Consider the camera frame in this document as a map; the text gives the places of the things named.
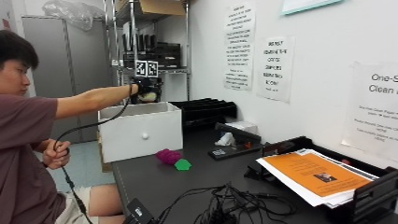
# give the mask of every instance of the green object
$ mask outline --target green object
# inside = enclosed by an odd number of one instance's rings
[[[180,170],[180,171],[188,171],[189,168],[192,167],[192,164],[189,163],[188,160],[185,160],[185,159],[180,159],[180,160],[175,163],[175,166],[176,166],[177,170]]]

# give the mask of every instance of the floor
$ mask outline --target floor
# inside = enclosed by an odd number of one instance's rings
[[[97,141],[73,144],[69,149],[71,161],[66,169],[75,186],[87,187],[115,183],[113,173],[103,173]],[[55,179],[58,190],[69,191],[63,169],[50,170],[50,172]]]

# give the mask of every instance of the cardboard box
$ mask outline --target cardboard box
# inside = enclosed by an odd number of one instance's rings
[[[116,1],[116,11],[128,4],[128,0],[117,0]],[[136,5],[141,7],[143,13],[155,13],[164,15],[185,15],[185,9],[183,7],[181,0],[140,0],[140,3]]]
[[[225,123],[225,124],[235,128],[241,129],[243,131],[245,131],[248,133],[257,134],[257,125],[255,125],[249,121],[237,121],[237,122]]]
[[[99,150],[100,150],[100,159],[101,159],[101,168],[103,168],[103,173],[111,172],[112,171],[112,166],[111,163],[104,163],[104,153],[103,153],[103,140],[100,133],[97,132],[97,143],[99,143]]]
[[[123,106],[99,112],[111,119]],[[121,116],[100,125],[104,162],[152,155],[165,148],[183,149],[181,110],[167,102],[129,105]]]

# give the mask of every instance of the orange paper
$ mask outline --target orange paper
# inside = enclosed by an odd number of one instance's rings
[[[297,184],[321,197],[357,189],[370,181],[313,154],[263,158]]]

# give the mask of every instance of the man's hand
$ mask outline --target man's hand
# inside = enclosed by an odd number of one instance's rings
[[[139,95],[143,95],[143,94],[149,93],[152,91],[153,83],[152,83],[149,77],[145,77],[143,79],[137,79],[135,81],[135,83],[137,83],[137,85],[139,85],[139,92],[137,92]]]
[[[56,151],[54,150],[55,140],[48,144],[47,150],[43,152],[43,163],[51,170],[59,169],[69,162],[68,147],[69,142],[58,142]]]

